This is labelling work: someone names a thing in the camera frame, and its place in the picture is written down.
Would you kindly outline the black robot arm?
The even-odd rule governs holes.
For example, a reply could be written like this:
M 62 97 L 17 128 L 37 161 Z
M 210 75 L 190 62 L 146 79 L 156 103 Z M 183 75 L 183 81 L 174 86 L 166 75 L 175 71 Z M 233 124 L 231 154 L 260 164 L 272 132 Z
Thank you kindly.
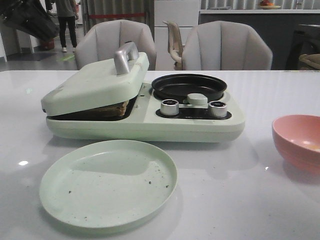
M 60 31 L 39 0 L 2 0 L 0 18 L 5 26 L 45 42 Z

